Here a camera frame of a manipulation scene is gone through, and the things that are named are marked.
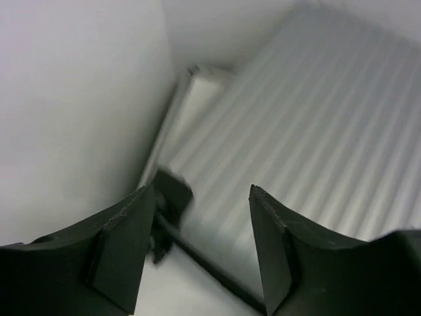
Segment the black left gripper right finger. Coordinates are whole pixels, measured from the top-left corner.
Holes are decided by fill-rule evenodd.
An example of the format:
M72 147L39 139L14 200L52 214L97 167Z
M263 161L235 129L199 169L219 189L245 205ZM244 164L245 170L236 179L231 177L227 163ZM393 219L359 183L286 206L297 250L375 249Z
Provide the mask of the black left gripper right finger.
M364 242L307 219L255 185L249 205L267 314L420 314L419 230Z

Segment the grey hard-shell suitcase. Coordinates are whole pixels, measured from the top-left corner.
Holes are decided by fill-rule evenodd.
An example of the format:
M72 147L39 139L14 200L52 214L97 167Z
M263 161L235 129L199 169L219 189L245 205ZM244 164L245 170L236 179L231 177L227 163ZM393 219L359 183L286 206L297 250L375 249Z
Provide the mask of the grey hard-shell suitcase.
M420 46L331 7L295 7L158 164L162 243L269 315L251 186L364 242L420 231Z

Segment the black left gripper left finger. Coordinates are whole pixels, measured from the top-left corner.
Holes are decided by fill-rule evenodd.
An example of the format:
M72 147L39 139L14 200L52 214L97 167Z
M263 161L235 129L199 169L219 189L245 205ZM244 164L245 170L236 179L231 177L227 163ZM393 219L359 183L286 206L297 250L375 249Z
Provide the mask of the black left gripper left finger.
M132 315L155 212L150 186L29 244L1 248L2 315Z

